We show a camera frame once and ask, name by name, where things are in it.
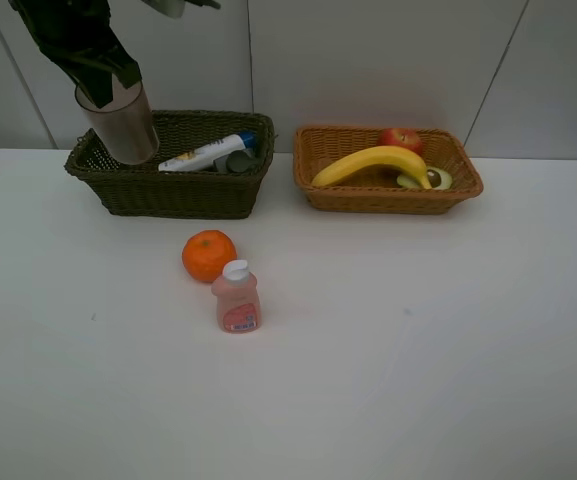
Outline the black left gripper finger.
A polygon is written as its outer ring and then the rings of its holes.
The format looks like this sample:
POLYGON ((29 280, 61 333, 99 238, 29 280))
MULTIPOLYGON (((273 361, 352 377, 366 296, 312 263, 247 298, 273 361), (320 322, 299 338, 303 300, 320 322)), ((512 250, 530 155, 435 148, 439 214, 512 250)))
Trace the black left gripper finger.
POLYGON ((112 73, 99 69, 74 69, 70 78, 75 84, 77 102, 89 109, 102 109, 113 100, 112 73))
POLYGON ((131 88, 142 80, 141 71, 137 62, 120 64, 113 70, 113 74, 125 89, 131 88))

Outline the dark green left robot arm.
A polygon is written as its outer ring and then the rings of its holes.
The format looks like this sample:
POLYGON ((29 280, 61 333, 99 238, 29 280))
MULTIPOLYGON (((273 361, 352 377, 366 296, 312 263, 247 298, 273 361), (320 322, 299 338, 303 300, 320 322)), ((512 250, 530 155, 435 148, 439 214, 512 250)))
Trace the dark green left robot arm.
POLYGON ((40 52, 95 107, 103 108, 113 100, 114 80, 126 89, 142 80, 138 63, 111 28, 106 1, 15 0, 10 6, 40 52))

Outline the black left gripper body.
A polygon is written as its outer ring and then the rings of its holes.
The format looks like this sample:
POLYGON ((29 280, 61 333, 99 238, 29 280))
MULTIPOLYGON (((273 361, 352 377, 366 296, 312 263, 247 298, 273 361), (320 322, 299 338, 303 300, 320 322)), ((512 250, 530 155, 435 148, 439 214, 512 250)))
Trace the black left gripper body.
POLYGON ((108 19, 66 19, 35 31, 40 51, 69 77, 74 69, 113 70, 136 62, 125 50, 108 19))

